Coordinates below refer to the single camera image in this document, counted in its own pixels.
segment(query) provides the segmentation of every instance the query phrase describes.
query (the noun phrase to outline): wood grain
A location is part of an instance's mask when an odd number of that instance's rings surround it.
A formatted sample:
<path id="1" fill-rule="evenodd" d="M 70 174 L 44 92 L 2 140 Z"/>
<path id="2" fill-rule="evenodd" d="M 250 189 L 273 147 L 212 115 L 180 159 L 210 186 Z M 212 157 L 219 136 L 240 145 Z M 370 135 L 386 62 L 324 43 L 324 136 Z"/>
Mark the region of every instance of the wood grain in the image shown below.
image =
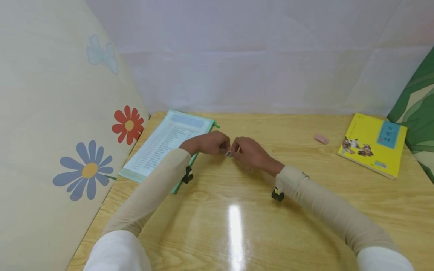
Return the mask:
<path id="1" fill-rule="evenodd" d="M 434 188 L 407 148 L 399 177 L 389 180 L 336 154 L 351 116 L 196 115 L 217 120 L 231 138 L 255 138 L 350 202 L 390 233 L 415 270 L 434 266 Z M 132 155 L 164 116 L 152 115 Z M 314 140 L 316 133 L 330 143 Z M 153 270 L 357 270 L 352 252 L 321 222 L 289 200 L 271 198 L 260 172 L 203 154 L 193 171 L 193 181 L 166 198 L 140 235 Z M 137 185 L 118 177 L 68 270 L 83 269 L 107 221 Z"/>

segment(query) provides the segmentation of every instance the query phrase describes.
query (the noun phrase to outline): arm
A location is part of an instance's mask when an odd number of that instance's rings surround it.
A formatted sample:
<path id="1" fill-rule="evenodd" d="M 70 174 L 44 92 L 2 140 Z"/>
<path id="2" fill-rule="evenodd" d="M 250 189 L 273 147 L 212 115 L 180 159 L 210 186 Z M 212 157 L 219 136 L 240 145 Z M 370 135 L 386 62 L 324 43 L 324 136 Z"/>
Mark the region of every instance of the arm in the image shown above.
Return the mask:
<path id="1" fill-rule="evenodd" d="M 229 144 L 225 134 L 213 131 L 170 151 L 109 220 L 84 270 L 150 270 L 149 259 L 137 239 L 143 226 L 185 175 L 193 154 L 223 153 Z"/>
<path id="2" fill-rule="evenodd" d="M 102 235 L 125 230 L 138 237 L 157 207 L 185 175 L 190 159 L 191 154 L 182 148 L 170 151 L 116 211 Z"/>
<path id="3" fill-rule="evenodd" d="M 326 224 L 357 256 L 360 270 L 413 270 L 378 224 L 300 170 L 270 157 L 251 138 L 237 138 L 232 151 L 243 164 L 276 178 L 276 188 Z"/>

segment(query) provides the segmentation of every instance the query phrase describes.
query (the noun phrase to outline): pink eraser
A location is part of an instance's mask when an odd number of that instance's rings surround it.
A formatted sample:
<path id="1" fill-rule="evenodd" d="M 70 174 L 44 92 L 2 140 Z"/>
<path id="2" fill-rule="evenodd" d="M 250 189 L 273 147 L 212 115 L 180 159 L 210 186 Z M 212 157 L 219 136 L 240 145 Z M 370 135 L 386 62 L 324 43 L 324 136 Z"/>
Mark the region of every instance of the pink eraser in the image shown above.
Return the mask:
<path id="1" fill-rule="evenodd" d="M 319 142 L 323 143 L 324 145 L 329 143 L 329 139 L 323 136 L 322 134 L 316 134 L 314 138 Z"/>

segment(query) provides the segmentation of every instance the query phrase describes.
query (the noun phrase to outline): beige sleeve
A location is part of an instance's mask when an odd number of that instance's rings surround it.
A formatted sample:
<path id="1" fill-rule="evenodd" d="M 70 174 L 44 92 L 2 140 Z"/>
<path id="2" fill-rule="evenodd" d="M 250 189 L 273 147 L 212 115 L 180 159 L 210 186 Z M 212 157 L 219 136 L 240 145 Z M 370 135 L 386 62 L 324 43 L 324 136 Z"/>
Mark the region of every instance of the beige sleeve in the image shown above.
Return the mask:
<path id="1" fill-rule="evenodd" d="M 357 255 L 372 246 L 398 252 L 397 245 L 377 223 L 335 193 L 312 181 L 300 170 L 285 166 L 276 188 L 325 223 Z"/>
<path id="2" fill-rule="evenodd" d="M 157 207 L 184 177 L 190 159 L 183 149 L 170 151 L 116 211 L 102 234 L 126 230 L 138 237 Z"/>

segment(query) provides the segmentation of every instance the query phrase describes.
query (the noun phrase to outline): wrist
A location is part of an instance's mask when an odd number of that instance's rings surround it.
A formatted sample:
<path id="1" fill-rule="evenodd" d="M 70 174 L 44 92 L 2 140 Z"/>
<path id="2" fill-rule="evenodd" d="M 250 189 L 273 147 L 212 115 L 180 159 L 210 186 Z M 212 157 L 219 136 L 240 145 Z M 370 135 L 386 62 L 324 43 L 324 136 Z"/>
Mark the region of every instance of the wrist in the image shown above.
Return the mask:
<path id="1" fill-rule="evenodd" d="M 179 145 L 180 149 L 186 150 L 191 156 L 199 152 L 199 144 L 194 138 L 187 139 Z"/>
<path id="2" fill-rule="evenodd" d="M 275 178 L 276 175 L 279 174 L 284 167 L 284 164 L 270 157 L 269 160 L 263 163 L 262 170 Z"/>

